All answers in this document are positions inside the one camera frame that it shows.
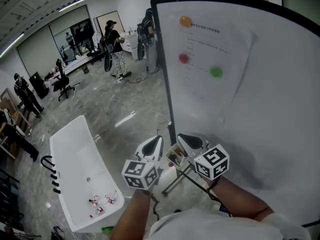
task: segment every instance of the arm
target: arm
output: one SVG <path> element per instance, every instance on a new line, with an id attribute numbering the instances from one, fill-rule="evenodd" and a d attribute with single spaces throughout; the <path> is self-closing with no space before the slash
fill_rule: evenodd
<path id="1" fill-rule="evenodd" d="M 141 190 L 134 192 L 129 206 L 112 230 L 110 240 L 142 240 L 144 238 L 150 199 L 150 196 Z"/>
<path id="2" fill-rule="evenodd" d="M 21 85 L 22 85 L 23 87 L 26 87 L 26 88 L 29 87 L 29 84 L 28 84 L 27 81 L 24 80 L 23 78 L 22 78 L 22 80 L 21 80 Z"/>
<path id="3" fill-rule="evenodd" d="M 19 93 L 19 92 L 18 92 L 18 88 L 17 88 L 17 87 L 14 87 L 13 89 L 14 89 L 15 94 L 16 94 L 17 96 L 19 96 L 19 94 L 18 94 L 18 93 Z"/>
<path id="4" fill-rule="evenodd" d="M 4 128 L 6 127 L 6 123 L 2 123 L 1 128 L 0 128 L 0 134 L 2 133 L 2 131 L 4 130 Z"/>
<path id="5" fill-rule="evenodd" d="M 152 26 L 148 26 L 148 31 L 150 35 L 154 35 L 156 32 L 154 32 L 154 29 L 152 28 Z"/>
<path id="6" fill-rule="evenodd" d="M 123 43 L 125 42 L 124 40 L 119 39 L 119 37 L 117 37 L 117 38 L 115 39 L 115 41 L 116 41 L 117 43 L 121 43 L 121 44 L 123 44 Z"/>
<path id="7" fill-rule="evenodd" d="M 206 178 L 204 180 L 209 186 L 213 182 Z M 274 212 L 260 198 L 238 187 L 223 176 L 212 190 L 235 217 L 244 217 L 261 222 L 266 216 Z"/>

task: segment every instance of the green dot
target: green dot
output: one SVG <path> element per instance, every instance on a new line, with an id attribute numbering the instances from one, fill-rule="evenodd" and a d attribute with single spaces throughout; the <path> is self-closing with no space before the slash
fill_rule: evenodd
<path id="1" fill-rule="evenodd" d="M 210 69 L 210 74 L 214 77 L 214 78 L 222 78 L 222 75 L 224 74 L 222 69 L 220 67 L 217 66 L 213 66 Z"/>

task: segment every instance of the white sleeve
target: white sleeve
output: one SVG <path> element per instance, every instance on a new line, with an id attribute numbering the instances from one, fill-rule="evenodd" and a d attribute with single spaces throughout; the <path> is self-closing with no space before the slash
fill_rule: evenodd
<path id="1" fill-rule="evenodd" d="M 311 240 L 310 233 L 306 228 L 290 222 L 282 214 L 272 213 L 262 222 L 279 229 L 284 240 Z"/>

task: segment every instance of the orange dot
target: orange dot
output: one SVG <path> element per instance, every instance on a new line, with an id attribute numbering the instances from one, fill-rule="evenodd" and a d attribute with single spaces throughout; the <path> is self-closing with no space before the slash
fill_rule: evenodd
<path id="1" fill-rule="evenodd" d="M 180 17 L 180 25 L 182 27 L 190 28 L 191 27 L 191 23 L 192 23 L 192 20 L 188 16 L 181 16 Z"/>

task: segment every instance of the ceiling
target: ceiling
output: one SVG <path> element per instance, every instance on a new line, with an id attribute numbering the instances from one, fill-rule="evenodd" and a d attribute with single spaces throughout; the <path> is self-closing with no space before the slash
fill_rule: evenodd
<path id="1" fill-rule="evenodd" d="M 26 37 L 67 13 L 57 9 L 77 0 L 0 0 L 0 52 L 22 32 Z"/>

